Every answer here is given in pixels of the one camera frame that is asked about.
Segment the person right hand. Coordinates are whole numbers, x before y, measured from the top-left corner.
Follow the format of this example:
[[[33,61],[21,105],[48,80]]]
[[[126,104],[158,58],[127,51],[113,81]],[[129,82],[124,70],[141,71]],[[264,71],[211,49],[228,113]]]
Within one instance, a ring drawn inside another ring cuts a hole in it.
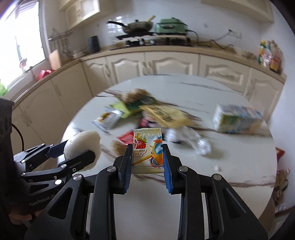
[[[34,210],[31,208],[25,208],[24,210],[18,212],[12,210],[8,213],[8,217],[12,224],[23,224],[25,222],[32,224],[43,211],[44,209]]]

